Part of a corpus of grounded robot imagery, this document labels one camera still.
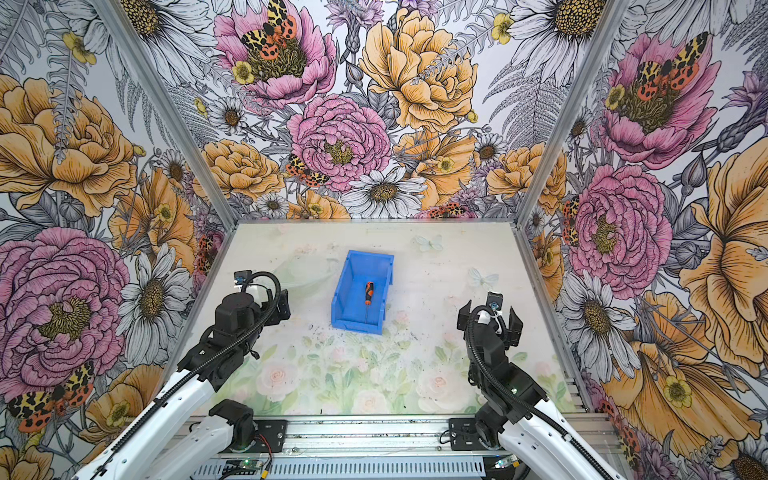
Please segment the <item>orange black screwdriver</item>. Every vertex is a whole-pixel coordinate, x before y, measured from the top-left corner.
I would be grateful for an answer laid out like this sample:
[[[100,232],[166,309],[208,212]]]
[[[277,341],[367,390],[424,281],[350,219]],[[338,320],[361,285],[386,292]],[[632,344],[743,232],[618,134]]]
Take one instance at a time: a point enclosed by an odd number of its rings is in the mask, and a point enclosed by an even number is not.
[[[369,322],[370,310],[371,310],[371,305],[372,305],[372,301],[373,301],[374,291],[375,291],[374,283],[372,281],[367,282],[366,286],[365,286],[365,299],[364,299],[364,302],[365,302],[365,321],[366,322]]]

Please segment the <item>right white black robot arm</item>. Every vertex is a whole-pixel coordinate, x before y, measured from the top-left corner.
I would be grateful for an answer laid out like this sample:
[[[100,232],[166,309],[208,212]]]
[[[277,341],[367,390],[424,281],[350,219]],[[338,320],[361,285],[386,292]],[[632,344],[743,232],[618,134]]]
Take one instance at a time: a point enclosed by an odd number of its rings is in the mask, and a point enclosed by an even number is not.
[[[504,314],[503,296],[467,302],[458,310],[469,359],[468,383],[485,403],[474,414],[480,443],[516,456],[541,479],[621,479],[623,475],[587,444],[545,389],[509,359],[519,345],[523,321],[513,308]]]

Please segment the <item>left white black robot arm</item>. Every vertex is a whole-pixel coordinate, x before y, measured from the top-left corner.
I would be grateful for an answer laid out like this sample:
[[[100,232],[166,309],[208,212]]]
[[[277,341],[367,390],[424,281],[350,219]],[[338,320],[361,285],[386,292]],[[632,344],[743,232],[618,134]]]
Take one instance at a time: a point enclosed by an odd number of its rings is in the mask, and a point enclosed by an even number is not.
[[[215,454],[246,450],[257,437],[251,408],[220,401],[173,448],[177,431],[240,369],[259,357],[264,328],[290,317],[288,293],[276,275],[248,274],[217,306],[214,323],[177,365],[157,396],[87,465],[77,479],[184,479]]]

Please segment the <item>blue plastic bin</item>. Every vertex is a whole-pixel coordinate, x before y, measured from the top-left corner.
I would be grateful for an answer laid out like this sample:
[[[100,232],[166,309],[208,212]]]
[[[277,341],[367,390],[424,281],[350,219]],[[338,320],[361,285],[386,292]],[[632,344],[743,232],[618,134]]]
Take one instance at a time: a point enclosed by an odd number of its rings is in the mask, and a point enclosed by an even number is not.
[[[350,250],[331,301],[331,326],[345,331],[381,335],[394,256]],[[365,286],[375,285],[369,322],[365,321]]]

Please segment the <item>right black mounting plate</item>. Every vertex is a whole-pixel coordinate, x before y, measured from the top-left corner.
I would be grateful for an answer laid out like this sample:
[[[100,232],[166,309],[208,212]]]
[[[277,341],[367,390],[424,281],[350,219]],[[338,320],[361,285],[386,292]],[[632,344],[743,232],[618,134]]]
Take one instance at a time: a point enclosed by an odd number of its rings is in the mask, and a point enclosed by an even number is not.
[[[473,418],[453,417],[448,420],[448,429],[441,441],[452,451],[485,451]]]

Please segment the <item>black mounting plate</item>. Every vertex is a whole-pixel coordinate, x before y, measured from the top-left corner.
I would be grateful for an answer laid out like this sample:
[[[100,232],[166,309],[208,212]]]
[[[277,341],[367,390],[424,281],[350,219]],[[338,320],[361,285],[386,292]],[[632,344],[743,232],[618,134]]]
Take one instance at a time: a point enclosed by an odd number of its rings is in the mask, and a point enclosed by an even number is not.
[[[243,453],[282,453],[287,437],[288,421],[283,419],[257,418],[253,421],[253,433]]]
[[[452,451],[485,451],[473,418],[453,417],[448,420],[448,429],[441,441]]]

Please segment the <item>right green circuit board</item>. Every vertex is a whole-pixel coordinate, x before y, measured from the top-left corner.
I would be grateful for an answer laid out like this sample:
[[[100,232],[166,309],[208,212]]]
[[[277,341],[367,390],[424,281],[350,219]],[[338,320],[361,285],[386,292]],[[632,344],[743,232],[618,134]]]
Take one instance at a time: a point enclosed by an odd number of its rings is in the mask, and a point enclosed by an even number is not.
[[[519,465],[520,465],[520,460],[518,459],[518,457],[515,454],[509,454],[503,457],[499,457],[495,461],[493,468],[500,469],[500,470],[505,470],[505,469],[515,470],[519,467]]]

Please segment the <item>green circuit board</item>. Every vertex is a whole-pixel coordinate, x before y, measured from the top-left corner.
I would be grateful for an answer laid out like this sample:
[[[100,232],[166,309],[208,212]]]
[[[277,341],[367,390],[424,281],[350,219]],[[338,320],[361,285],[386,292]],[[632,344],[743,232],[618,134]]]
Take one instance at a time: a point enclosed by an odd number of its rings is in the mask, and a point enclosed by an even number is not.
[[[254,475],[261,474],[265,462],[259,459],[242,459],[228,461],[224,466],[224,473],[234,471],[234,474]]]
[[[518,459],[518,457],[515,454],[509,454],[503,457],[499,457],[495,461],[493,468],[500,469],[500,470],[505,470],[505,469],[515,470],[519,467],[519,465],[520,465],[520,460]]]

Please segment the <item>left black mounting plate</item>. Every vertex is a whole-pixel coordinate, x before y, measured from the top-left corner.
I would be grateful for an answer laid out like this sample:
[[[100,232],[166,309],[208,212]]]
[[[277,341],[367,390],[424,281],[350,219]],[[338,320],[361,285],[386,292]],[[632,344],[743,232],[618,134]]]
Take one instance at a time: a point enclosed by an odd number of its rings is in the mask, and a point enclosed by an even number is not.
[[[253,421],[253,433],[243,453],[282,453],[287,437],[288,421],[283,419],[257,418]]]

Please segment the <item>left green circuit board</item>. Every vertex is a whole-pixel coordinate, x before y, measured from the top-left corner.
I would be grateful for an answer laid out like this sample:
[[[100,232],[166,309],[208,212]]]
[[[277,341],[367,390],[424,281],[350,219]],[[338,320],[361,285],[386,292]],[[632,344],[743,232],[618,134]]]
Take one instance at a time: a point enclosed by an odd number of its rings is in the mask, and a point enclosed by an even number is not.
[[[224,473],[234,471],[234,474],[254,475],[261,474],[265,462],[259,459],[242,459],[228,461],[224,466]]]

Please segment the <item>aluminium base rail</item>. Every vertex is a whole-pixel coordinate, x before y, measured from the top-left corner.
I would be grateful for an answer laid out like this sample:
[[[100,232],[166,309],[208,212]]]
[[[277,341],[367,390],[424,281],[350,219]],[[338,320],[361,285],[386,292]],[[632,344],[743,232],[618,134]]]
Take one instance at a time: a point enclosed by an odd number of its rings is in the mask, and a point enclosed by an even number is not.
[[[483,454],[452,451],[441,437],[453,417],[474,415],[255,416],[288,421],[283,452],[275,457],[367,457]],[[620,441],[604,414],[566,413],[565,419],[600,455],[621,457]]]

